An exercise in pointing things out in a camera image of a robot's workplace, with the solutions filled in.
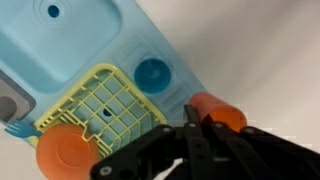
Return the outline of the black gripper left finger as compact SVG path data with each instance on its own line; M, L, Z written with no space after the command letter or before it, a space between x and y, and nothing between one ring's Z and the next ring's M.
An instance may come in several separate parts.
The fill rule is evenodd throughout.
M158 125L95 164L90 180L152 180L179 158L183 163L167 180L213 180L210 146L191 105L184 106L184 117L182 127Z

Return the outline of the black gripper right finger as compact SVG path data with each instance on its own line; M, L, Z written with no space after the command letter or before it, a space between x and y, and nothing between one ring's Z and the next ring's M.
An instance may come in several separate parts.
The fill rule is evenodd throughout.
M320 180L320 154L253 126L201 122L217 180Z

